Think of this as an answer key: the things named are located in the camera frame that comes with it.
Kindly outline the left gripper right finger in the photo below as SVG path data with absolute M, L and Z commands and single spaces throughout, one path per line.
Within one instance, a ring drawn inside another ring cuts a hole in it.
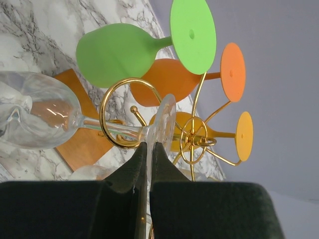
M 161 143 L 152 156 L 150 210 L 157 239 L 282 239 L 268 192 L 247 182 L 192 182 Z

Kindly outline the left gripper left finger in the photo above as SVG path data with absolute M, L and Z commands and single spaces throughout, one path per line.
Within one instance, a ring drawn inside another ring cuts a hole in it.
M 143 239 L 147 145 L 102 180 L 0 185 L 3 239 Z

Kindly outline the yellow plastic wine glass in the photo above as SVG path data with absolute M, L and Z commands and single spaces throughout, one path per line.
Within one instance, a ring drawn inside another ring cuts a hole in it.
M 182 127 L 191 118 L 190 113 L 177 112 L 176 121 Z M 197 131 L 202 126 L 202 120 L 199 117 L 194 119 L 194 130 Z M 253 145 L 253 121 L 251 115 L 248 112 L 243 112 L 237 122 L 236 132 L 219 132 L 206 126 L 207 136 L 209 138 L 234 138 L 238 157 L 241 161 L 246 161 L 252 151 Z M 191 121 L 188 122 L 185 130 L 189 132 L 191 130 Z M 198 132 L 199 136 L 206 136 L 205 127 Z M 179 139 L 173 140 L 169 151 L 179 152 Z

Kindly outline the orange plastic wine glass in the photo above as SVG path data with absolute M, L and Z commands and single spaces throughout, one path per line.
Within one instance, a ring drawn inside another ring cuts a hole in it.
M 207 73 L 205 80 L 221 79 L 222 88 L 231 102 L 240 101 L 246 81 L 245 61 L 241 49 L 236 43 L 228 43 L 224 48 L 220 72 Z M 199 84 L 201 75 L 186 70 L 177 59 L 157 59 L 142 79 L 155 87 L 163 98 L 173 94 L 177 102 L 186 98 Z M 130 90 L 134 99 L 144 107 L 158 106 L 159 102 L 153 92 L 146 86 L 131 83 Z

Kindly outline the green plastic wine glass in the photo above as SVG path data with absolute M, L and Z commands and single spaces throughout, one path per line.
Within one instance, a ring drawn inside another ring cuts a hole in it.
M 92 85 L 109 88 L 121 79 L 140 78 L 162 48 L 173 46 L 182 65 L 203 74 L 216 53 L 216 30 L 204 0 L 174 0 L 170 9 L 170 36 L 154 38 L 129 23 L 114 23 L 86 33 L 76 47 L 76 61 Z

